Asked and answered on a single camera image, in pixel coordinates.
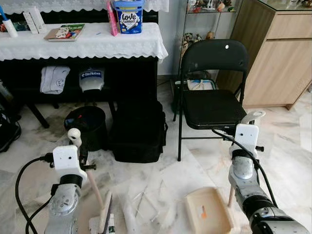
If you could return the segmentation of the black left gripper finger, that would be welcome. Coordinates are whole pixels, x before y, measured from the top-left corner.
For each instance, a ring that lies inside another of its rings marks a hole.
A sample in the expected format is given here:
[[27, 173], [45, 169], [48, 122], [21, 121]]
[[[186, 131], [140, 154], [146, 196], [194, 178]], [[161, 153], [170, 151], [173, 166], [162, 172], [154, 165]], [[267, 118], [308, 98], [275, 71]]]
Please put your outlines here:
[[80, 139], [80, 147], [79, 147], [79, 162], [81, 165], [86, 165], [88, 163], [89, 158], [89, 150], [88, 144], [84, 142], [84, 140]]

